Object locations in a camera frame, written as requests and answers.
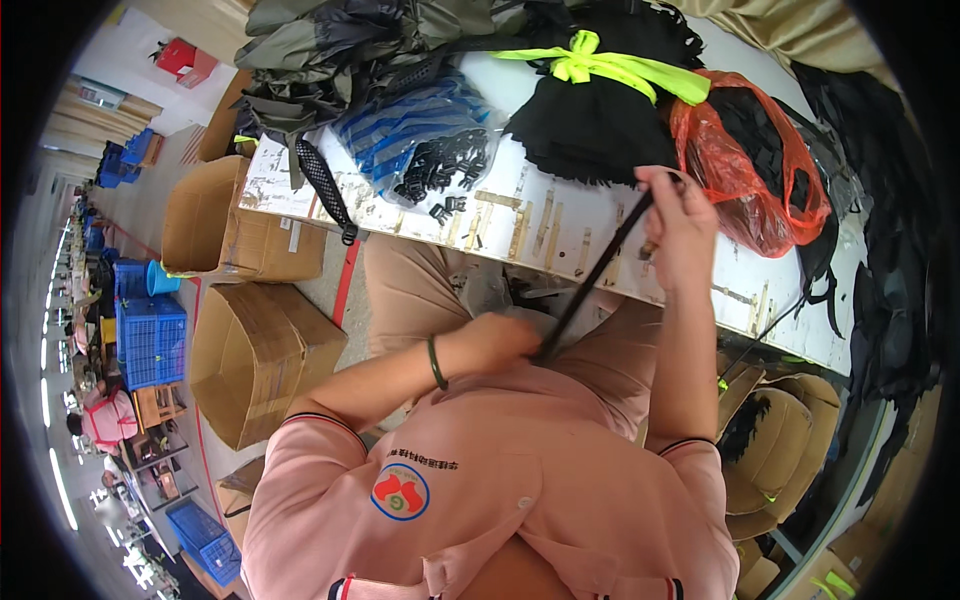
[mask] black plastic buckle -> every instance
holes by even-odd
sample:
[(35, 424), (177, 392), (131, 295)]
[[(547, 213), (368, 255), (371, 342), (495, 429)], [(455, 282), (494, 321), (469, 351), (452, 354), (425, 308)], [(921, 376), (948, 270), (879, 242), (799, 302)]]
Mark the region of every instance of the black plastic buckle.
[(344, 246), (353, 246), (353, 242), (356, 241), (359, 233), (360, 228), (354, 223), (349, 223), (344, 225), (344, 232), (340, 235), (340, 239), (344, 243)]

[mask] blue bucket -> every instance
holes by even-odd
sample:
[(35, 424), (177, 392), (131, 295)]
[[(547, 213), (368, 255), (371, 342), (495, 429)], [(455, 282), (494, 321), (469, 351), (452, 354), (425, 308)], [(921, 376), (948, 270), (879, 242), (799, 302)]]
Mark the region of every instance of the blue bucket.
[(176, 292), (180, 288), (180, 278), (171, 277), (163, 270), (160, 263), (155, 260), (150, 261), (147, 266), (147, 294), (156, 296), (157, 294), (166, 294), (167, 292)]

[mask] tan pants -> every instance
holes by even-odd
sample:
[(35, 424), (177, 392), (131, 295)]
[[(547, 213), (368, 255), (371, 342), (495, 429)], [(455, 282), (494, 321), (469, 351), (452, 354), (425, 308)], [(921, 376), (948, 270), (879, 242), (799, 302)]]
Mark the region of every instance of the tan pants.
[[(457, 329), (470, 314), (448, 277), (456, 251), (372, 233), (364, 244), (370, 296), (373, 356), (408, 348), (431, 333)], [(649, 410), (657, 365), (662, 309), (626, 299), (600, 326), (567, 348), (549, 368), (583, 383), (600, 396), (616, 433), (633, 440)]]

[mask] logo on shirt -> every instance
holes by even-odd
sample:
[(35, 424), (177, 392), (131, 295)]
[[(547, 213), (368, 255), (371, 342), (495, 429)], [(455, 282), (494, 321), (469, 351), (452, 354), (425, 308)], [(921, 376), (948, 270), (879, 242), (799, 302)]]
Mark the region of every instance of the logo on shirt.
[(389, 518), (409, 521), (422, 515), (430, 505), (430, 488), (413, 468), (392, 463), (377, 476), (370, 500)]

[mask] hand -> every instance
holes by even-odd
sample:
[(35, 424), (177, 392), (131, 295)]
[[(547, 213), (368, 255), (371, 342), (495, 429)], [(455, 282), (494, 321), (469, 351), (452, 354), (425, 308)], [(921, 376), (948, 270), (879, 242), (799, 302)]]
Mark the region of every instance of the hand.
[[(680, 176), (674, 183), (670, 173)], [(657, 244), (654, 267), (657, 283), (668, 295), (709, 294), (713, 281), (713, 249), (717, 213), (689, 175), (667, 167), (634, 169), (639, 189), (652, 189), (653, 209), (647, 213), (647, 238)]]
[(435, 341), (437, 364), (447, 379), (506, 371), (526, 363), (539, 347), (533, 324), (494, 313), (484, 313)]

